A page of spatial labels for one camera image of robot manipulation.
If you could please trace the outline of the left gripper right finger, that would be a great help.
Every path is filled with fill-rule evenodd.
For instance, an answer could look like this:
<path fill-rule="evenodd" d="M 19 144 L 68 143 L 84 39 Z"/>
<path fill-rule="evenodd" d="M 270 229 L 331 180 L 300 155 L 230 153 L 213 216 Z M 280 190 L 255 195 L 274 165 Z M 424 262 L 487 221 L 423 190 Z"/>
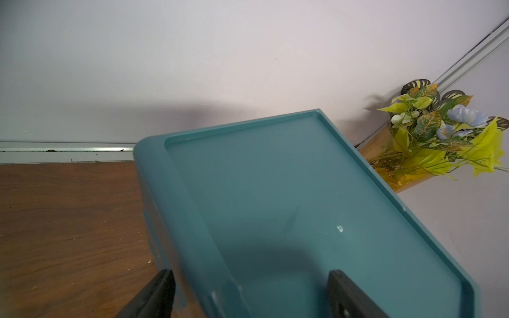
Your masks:
<path fill-rule="evenodd" d="M 351 278 L 332 270 L 327 279 L 327 299 L 334 318 L 389 318 Z"/>

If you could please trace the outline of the teal drawer cabinet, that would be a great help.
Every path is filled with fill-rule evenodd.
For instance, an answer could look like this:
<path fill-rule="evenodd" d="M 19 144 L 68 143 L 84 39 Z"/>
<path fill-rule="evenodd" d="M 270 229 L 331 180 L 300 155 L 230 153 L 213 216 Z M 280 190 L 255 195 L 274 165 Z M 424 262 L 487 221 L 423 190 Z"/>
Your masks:
<path fill-rule="evenodd" d="M 479 287 L 319 110 L 133 150 L 156 265 L 186 317 L 330 317 L 343 271 L 389 317 L 480 317 Z"/>

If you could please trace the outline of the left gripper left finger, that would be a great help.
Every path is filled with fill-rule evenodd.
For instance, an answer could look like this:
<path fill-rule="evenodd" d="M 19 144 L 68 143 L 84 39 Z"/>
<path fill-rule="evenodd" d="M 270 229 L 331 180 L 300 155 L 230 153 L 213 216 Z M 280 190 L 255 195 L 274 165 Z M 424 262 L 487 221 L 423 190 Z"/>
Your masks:
<path fill-rule="evenodd" d="M 161 270 L 115 317 L 170 318 L 175 292 L 172 270 Z"/>

